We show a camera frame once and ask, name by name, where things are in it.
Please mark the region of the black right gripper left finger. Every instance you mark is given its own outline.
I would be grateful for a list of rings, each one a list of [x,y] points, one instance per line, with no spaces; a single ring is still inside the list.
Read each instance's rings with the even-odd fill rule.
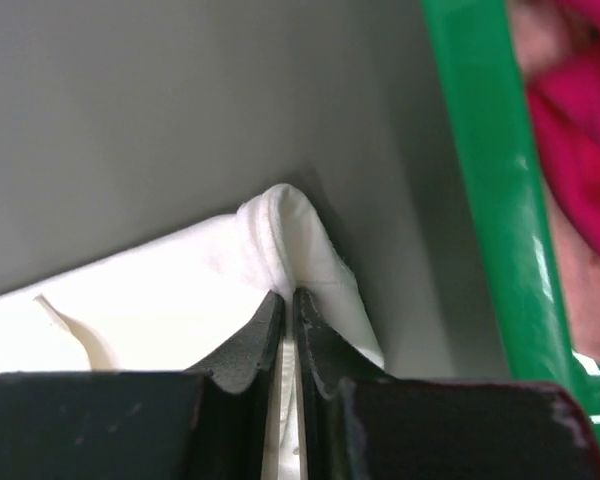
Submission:
[[[273,479],[285,306],[182,372],[0,374],[0,479]]]

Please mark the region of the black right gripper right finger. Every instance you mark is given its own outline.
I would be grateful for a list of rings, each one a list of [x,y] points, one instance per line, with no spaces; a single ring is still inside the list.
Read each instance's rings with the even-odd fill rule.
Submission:
[[[584,412],[546,382],[401,380],[293,297],[305,479],[600,479]]]

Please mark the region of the white t shirt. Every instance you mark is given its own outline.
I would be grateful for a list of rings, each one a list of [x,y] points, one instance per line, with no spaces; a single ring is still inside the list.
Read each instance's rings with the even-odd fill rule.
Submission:
[[[0,374],[182,372],[277,294],[285,320],[273,479],[305,479],[293,331],[299,289],[345,340],[383,365],[354,274],[308,198],[278,184],[233,213],[0,295]]]

